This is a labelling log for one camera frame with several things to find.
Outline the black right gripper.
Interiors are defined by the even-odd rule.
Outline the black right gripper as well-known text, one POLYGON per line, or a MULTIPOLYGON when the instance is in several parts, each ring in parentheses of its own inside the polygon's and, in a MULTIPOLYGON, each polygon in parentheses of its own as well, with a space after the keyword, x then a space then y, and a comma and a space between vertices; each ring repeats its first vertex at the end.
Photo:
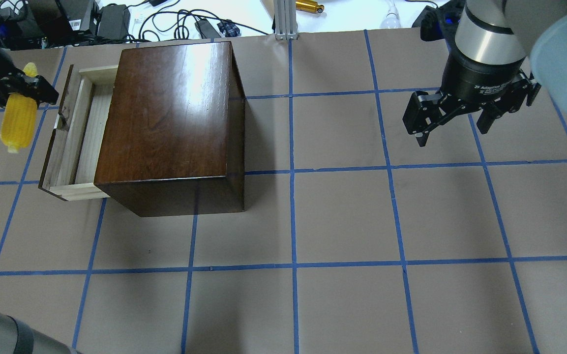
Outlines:
POLYGON ((445 125, 459 115, 471 114, 481 108, 476 123, 481 134, 487 134, 494 121, 504 114, 513 114, 523 104, 530 107, 541 84, 533 74, 521 70, 523 59, 501 65, 480 63, 461 52, 450 52, 445 66, 441 90, 429 94, 412 92, 403 125, 420 147, 425 147, 432 130, 445 125))

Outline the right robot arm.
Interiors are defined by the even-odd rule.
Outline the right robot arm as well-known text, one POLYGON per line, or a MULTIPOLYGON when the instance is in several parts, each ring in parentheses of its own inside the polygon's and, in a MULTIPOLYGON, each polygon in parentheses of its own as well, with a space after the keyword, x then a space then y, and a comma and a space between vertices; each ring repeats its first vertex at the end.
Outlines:
POLYGON ((415 26, 425 42, 447 41, 449 52, 440 88, 414 92, 403 115, 420 147, 434 129, 474 112, 487 134, 542 88, 567 114, 567 0, 450 0, 425 7, 415 26))

